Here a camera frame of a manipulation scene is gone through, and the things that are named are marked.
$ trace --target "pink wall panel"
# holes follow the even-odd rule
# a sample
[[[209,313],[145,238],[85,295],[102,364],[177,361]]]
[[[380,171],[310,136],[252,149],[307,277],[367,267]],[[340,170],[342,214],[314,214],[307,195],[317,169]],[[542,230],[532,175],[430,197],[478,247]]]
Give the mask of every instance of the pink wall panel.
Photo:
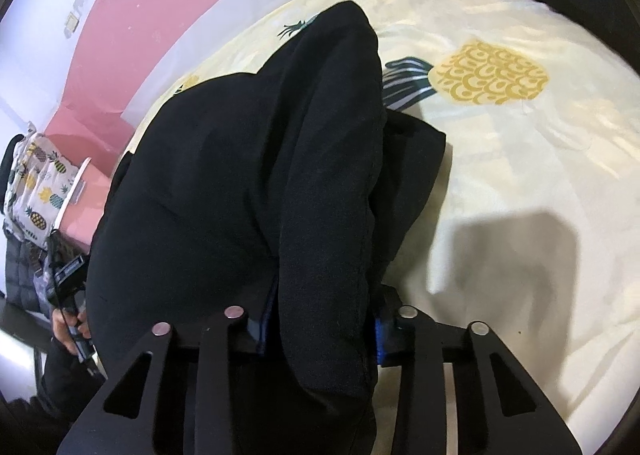
[[[111,173],[134,130],[121,120],[123,110],[162,56],[217,1],[96,0],[46,129],[69,159],[92,156]]]

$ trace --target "hand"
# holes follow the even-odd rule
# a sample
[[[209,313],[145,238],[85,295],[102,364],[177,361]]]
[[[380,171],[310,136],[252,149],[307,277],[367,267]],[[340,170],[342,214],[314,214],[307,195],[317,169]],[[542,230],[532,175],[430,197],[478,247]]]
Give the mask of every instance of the hand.
[[[62,343],[66,350],[69,351],[70,354],[74,356],[78,355],[78,349],[76,348],[76,344],[69,336],[69,331],[66,328],[66,324],[69,327],[78,327],[78,332],[82,334],[82,337],[85,339],[91,339],[91,333],[89,332],[89,326],[86,323],[86,311],[83,310],[77,317],[73,314],[60,309],[54,309],[53,314],[51,315],[51,323],[53,325],[53,336]]]

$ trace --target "round silver pin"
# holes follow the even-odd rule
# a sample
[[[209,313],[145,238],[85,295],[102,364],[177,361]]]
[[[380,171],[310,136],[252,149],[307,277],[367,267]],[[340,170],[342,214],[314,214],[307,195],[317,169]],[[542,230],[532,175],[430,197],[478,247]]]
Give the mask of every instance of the round silver pin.
[[[151,332],[154,334],[154,336],[164,336],[165,334],[169,334],[170,331],[171,325],[169,325],[166,321],[156,323],[151,329]]]
[[[471,324],[471,331],[478,336],[486,336],[489,334],[489,326],[482,321],[474,321]]]
[[[398,315],[402,318],[413,319],[418,316],[418,310],[411,305],[402,305],[402,307],[398,309]]]
[[[225,309],[225,316],[229,319],[240,318],[242,314],[244,314],[244,309],[239,305],[232,305]]]

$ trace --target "mattress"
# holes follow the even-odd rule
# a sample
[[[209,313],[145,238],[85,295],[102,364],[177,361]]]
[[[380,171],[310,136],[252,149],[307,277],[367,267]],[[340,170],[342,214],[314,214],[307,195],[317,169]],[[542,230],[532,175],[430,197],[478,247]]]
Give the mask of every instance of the mattress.
[[[292,0],[243,31],[175,80],[127,149],[171,96],[256,72],[339,1]],[[595,453],[640,386],[640,78],[533,0],[354,1],[379,38],[386,101],[448,143],[385,283],[437,321],[486,321]],[[390,452],[398,375],[376,389],[376,455]]]

